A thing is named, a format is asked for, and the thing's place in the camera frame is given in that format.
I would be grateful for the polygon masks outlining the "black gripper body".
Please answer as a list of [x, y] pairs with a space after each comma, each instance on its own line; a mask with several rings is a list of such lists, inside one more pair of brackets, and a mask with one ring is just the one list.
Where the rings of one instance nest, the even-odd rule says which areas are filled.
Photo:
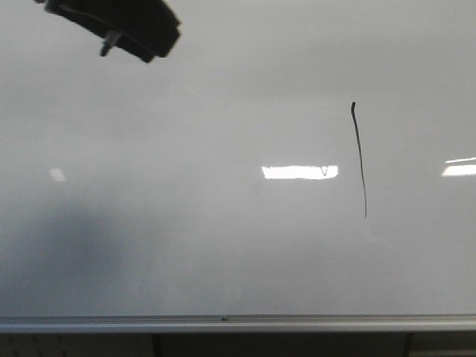
[[118, 47], [145, 63], [165, 58], [181, 34], [180, 20], [165, 1], [38, 1], [100, 37], [100, 55]]

